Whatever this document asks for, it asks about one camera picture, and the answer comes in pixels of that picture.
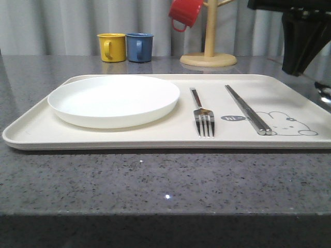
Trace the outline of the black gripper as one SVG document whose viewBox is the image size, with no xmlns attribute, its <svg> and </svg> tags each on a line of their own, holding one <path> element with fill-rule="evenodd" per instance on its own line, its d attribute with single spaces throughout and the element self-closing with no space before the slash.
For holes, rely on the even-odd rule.
<svg viewBox="0 0 331 248">
<path fill-rule="evenodd" d="M 330 42 L 330 1 L 249 1 L 248 8 L 282 13 L 282 70 L 287 74 L 303 73 Z"/>
</svg>

